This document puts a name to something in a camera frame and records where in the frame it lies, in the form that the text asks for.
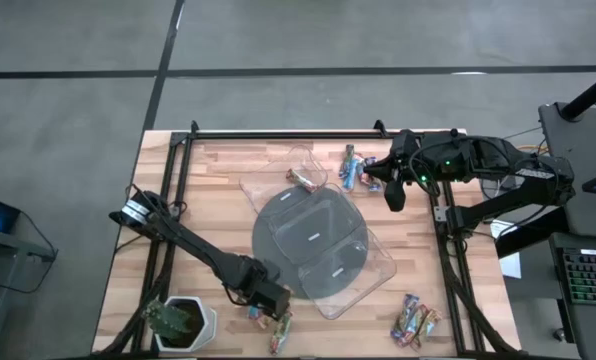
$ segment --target transparent container lid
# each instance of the transparent container lid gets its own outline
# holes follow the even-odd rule
[[[313,153],[304,146],[296,146],[289,153],[263,168],[240,177],[240,188],[247,195],[257,213],[269,216],[282,212],[304,200],[305,196],[292,197],[294,195],[292,191],[310,193],[304,187],[287,179],[287,172],[290,169],[313,184],[316,190],[327,182],[327,171],[316,161]],[[290,189],[295,190],[277,197],[279,193]],[[265,205],[272,199],[277,206],[271,207],[273,210],[261,213]]]
[[[396,263],[389,253],[362,226],[302,266],[299,277],[302,288],[320,313],[333,320],[395,273]]]
[[[278,248],[297,265],[321,255],[364,224],[358,209],[334,184],[326,184],[267,221]]]

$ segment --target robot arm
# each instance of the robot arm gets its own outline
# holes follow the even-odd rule
[[[258,307],[276,320],[287,311],[290,292],[274,281],[280,274],[275,265],[221,251],[178,223],[159,195],[138,190],[121,211],[109,217],[152,241],[171,241],[198,258],[222,281],[234,304]],[[238,299],[232,299],[229,291]]]
[[[454,235],[473,230],[483,219],[529,204],[562,205],[574,195],[574,175],[566,159],[524,153],[506,140],[467,136],[456,129],[428,132],[422,137],[403,130],[394,138],[389,155],[364,171],[387,183],[385,200],[391,211],[403,209],[405,183],[416,182],[438,196],[438,181],[524,179],[518,189],[481,204],[446,209],[444,217]]]

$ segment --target butcher block tabletop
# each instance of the butcher block tabletop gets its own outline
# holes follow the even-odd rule
[[[133,178],[139,188],[160,192],[171,133],[145,133]],[[301,145],[311,150],[328,172],[328,182],[341,186],[338,170],[347,144],[354,144],[356,152],[364,157],[376,156],[380,159],[388,154],[391,140],[195,140],[184,195],[188,208],[180,221],[221,250],[253,256],[252,229],[256,212],[241,190],[239,178]],[[173,200],[176,192],[181,158],[179,153],[169,201]],[[477,180],[468,184],[452,183],[452,189],[457,205],[470,206],[482,201]],[[356,184],[355,189],[348,193],[367,227],[394,259],[397,266],[395,276],[336,320],[325,319],[309,300],[292,298],[294,315],[290,334],[279,356],[456,354],[429,198],[415,185],[405,190],[407,201],[401,212],[391,212],[382,194],[370,193],[364,185]],[[488,229],[481,225],[478,231],[488,232]],[[123,229],[118,245],[135,236],[131,230]],[[474,235],[468,242],[467,261],[476,302],[502,337],[519,349],[520,342],[493,240],[484,235]],[[148,239],[141,238],[116,254],[92,350],[101,350],[111,343],[135,311],[149,244]],[[403,298],[408,293],[418,295],[421,303],[441,314],[440,322],[418,351],[396,346],[389,335],[398,313],[402,311]],[[263,330],[254,321],[248,320],[247,310],[230,303],[209,267],[180,249],[175,254],[169,294],[198,296],[203,304],[218,314],[215,339],[193,353],[194,357],[270,356],[268,349],[273,326]],[[467,349],[473,349],[467,313],[459,300],[458,303]],[[143,349],[149,348],[150,337],[151,331],[147,331]]]

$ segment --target gray carpet floor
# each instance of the gray carpet floor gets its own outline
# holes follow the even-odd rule
[[[0,71],[157,70],[174,0],[0,0]],[[171,69],[596,65],[596,0],[188,0]],[[538,126],[596,72],[169,78],[154,128]],[[92,344],[153,78],[0,79],[0,200],[60,249],[17,295],[0,359],[85,355]],[[537,144],[540,132],[513,139]],[[555,302],[510,291],[523,348],[557,343]]]

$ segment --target computer keyboard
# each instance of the computer keyboard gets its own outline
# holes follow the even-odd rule
[[[596,255],[580,249],[562,249],[564,272],[571,301],[575,304],[596,304]]]

